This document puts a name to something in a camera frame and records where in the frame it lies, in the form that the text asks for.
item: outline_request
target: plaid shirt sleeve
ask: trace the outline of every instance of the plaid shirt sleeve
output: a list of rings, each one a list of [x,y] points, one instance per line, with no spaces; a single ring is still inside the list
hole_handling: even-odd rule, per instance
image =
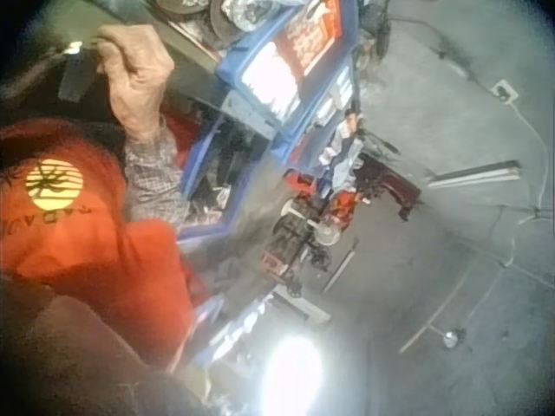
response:
[[[152,143],[127,140],[126,204],[131,221],[157,218],[176,229],[185,222],[189,202],[181,196],[181,169],[173,163],[176,153],[175,139],[166,126]]]

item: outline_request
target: bright light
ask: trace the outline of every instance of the bright light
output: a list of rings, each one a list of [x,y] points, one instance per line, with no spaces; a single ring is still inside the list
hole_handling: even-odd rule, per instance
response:
[[[63,53],[67,55],[77,55],[81,51],[82,45],[83,45],[83,42],[72,42],[63,51]]]
[[[270,359],[263,381],[264,416],[305,416],[322,380],[322,360],[310,341],[288,338]]]

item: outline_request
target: raised arm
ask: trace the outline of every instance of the raised arm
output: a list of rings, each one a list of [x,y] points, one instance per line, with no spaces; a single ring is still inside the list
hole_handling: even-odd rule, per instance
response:
[[[126,175],[131,220],[183,224],[189,204],[173,165],[175,140],[160,117],[173,60],[152,26],[102,26],[99,70],[108,76],[110,104],[127,133]]]

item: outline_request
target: yellow circular logo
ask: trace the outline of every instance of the yellow circular logo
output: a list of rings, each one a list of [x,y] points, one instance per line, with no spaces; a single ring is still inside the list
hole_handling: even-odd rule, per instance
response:
[[[45,211],[61,210],[79,196],[83,176],[68,162],[46,159],[27,175],[27,194]]]

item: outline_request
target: metal part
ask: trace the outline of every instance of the metal part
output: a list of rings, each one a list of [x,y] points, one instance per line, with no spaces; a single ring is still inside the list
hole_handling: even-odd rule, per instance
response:
[[[337,267],[336,272],[333,275],[331,275],[330,279],[323,287],[322,293],[326,293],[336,283],[339,276],[343,273],[343,271],[345,270],[345,268],[347,267],[347,265],[350,263],[351,259],[355,255],[356,253],[355,250],[357,245],[358,245],[358,238],[355,238],[353,241],[353,245],[351,246],[350,250],[347,252],[345,257],[339,264],[339,267]]]
[[[209,0],[156,0],[156,3],[164,10],[177,13],[178,15],[191,15],[198,13],[208,7]]]
[[[445,344],[445,346],[447,348],[453,349],[459,343],[459,336],[457,335],[457,333],[455,331],[446,332],[443,335],[443,343]]]

